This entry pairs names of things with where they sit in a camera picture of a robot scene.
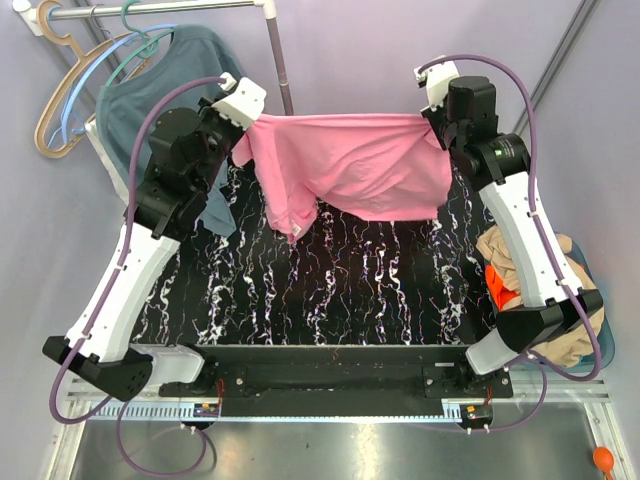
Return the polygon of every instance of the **orange object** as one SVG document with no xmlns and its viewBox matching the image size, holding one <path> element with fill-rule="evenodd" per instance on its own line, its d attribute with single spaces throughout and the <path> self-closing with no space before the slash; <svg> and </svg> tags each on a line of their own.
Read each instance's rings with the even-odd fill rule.
<svg viewBox="0 0 640 480">
<path fill-rule="evenodd" d="M 598 447 L 593 451 L 593 463 L 604 472 L 607 480 L 613 480 L 611 470 L 613 470 L 613 453 L 606 447 Z"/>
<path fill-rule="evenodd" d="M 491 298 L 493 298 L 493 303 L 496 304 L 499 311 L 502 311 L 504 306 L 515 297 L 518 296 L 517 293 L 512 292 L 511 290 L 507 290 L 504 288 L 504 282 L 502 277 L 498 275 L 496 269 L 491 265 L 487 265 L 487 268 L 484 270 L 484 276 L 487 280 L 487 285 L 489 286 L 489 293 L 491 294 Z"/>
</svg>

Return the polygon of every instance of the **orange ball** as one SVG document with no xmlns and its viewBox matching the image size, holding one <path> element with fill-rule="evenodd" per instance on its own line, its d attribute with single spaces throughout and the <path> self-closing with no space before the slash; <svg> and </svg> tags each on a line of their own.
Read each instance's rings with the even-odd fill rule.
<svg viewBox="0 0 640 480">
<path fill-rule="evenodd" d="M 613 470 L 613 454 L 606 447 L 598 447 L 593 451 L 593 463 L 605 473 Z"/>
</svg>

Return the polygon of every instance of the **pink shirt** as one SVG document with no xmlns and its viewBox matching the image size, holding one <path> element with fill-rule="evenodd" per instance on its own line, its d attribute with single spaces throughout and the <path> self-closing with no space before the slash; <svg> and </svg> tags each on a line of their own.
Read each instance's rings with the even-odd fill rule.
<svg viewBox="0 0 640 480">
<path fill-rule="evenodd" d="M 363 220 L 425 220 L 451 185 L 449 154 L 419 115 L 262 115 L 233 150 L 237 166 L 251 159 L 269 225 L 290 243 L 317 198 Z"/>
</svg>

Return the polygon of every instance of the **metal rod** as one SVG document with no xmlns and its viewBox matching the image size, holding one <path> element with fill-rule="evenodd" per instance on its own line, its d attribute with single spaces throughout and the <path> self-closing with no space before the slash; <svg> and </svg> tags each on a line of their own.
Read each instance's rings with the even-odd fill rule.
<svg viewBox="0 0 640 480">
<path fill-rule="evenodd" d="M 182 0 L 164 3 L 139 3 L 131 5 L 127 10 L 127 15 L 251 6 L 256 6 L 254 0 Z M 57 8 L 51 11 L 49 18 L 51 20 L 71 20 L 78 18 L 90 18 L 92 16 L 93 18 L 117 17 L 121 13 L 121 6 L 100 6 L 95 9 L 92 9 L 92 7 Z M 278 23 L 275 17 L 267 18 L 266 21 L 267 30 L 269 32 L 269 41 L 271 42 L 271 50 L 273 52 L 273 59 L 276 64 L 276 72 L 278 73 L 278 83 L 280 85 L 280 95 L 282 96 L 284 112 L 286 115 L 293 115 L 293 101 L 291 100 L 291 91 L 289 90 L 289 81 L 287 80 L 287 69 L 285 67 L 284 55 L 282 53 L 282 43 L 280 42 Z"/>
<path fill-rule="evenodd" d="M 142 15 L 145 13 L 183 12 L 188 10 L 208 10 L 212 8 L 252 7 L 253 0 L 184 0 L 163 3 L 138 3 L 131 5 L 127 15 Z M 98 7 L 93 12 L 94 18 L 117 17 L 122 13 L 122 6 Z M 56 8 L 51 12 L 51 20 L 72 20 L 89 18 L 91 7 Z"/>
<path fill-rule="evenodd" d="M 293 101 L 291 100 L 291 91 L 289 90 L 289 81 L 287 80 L 287 69 L 284 66 L 284 55 L 282 53 L 282 43 L 280 42 L 280 33 L 278 31 L 278 22 L 275 17 L 267 19 L 267 30 L 269 31 L 273 59 L 276 63 L 284 114 L 293 115 Z"/>
<path fill-rule="evenodd" d="M 571 50 L 578 41 L 578 37 L 586 27 L 587 22 L 593 15 L 593 12 L 595 11 L 599 3 L 600 0 L 582 0 L 580 5 L 576 9 L 571 22 L 569 22 L 567 29 L 562 35 L 560 43 L 558 43 L 555 52 L 553 52 L 551 59 L 542 72 L 542 76 L 540 77 L 540 80 L 538 80 L 538 84 L 533 89 L 533 93 L 531 94 L 531 101 L 533 103 L 534 109 L 538 108 L 538 105 L 542 101 L 542 98 L 545 96 L 545 94 L 549 90 L 549 87 L 558 76 L 558 73 L 560 73 L 560 70 L 564 66 L 565 60 L 571 53 Z M 526 109 L 524 109 L 520 114 L 520 117 L 518 118 L 513 131 L 521 135 L 528 123 L 529 121 L 527 118 L 527 111 Z"/>
<path fill-rule="evenodd" d="M 89 11 L 91 11 L 91 8 L 93 7 L 93 5 L 88 0 L 71 1 L 78 8 L 88 7 Z M 82 19 L 82 23 L 84 24 L 84 28 L 89 36 L 93 39 L 94 45 L 99 45 L 100 43 L 108 40 L 107 35 L 103 31 L 99 31 L 93 26 L 93 24 L 91 23 L 91 18 Z M 115 72 L 116 68 L 118 68 L 118 65 L 120 65 L 120 59 L 118 58 L 117 52 L 113 52 L 111 56 L 107 57 L 105 59 L 105 62 L 111 73 Z M 119 81 L 122 81 L 123 78 L 124 74 L 122 72 L 118 73 L 117 79 Z"/>
</svg>

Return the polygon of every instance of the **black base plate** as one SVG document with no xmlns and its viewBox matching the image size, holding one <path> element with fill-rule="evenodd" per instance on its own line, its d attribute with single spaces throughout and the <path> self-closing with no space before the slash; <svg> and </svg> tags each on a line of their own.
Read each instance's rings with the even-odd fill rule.
<svg viewBox="0 0 640 480">
<path fill-rule="evenodd" d="M 467 347 L 200 347 L 216 359 L 224 382 L 224 416 L 350 417 L 442 415 L 443 398 L 513 396 L 499 372 L 475 390 L 457 389 L 451 365 Z M 216 397 L 167 384 L 163 397 Z"/>
</svg>

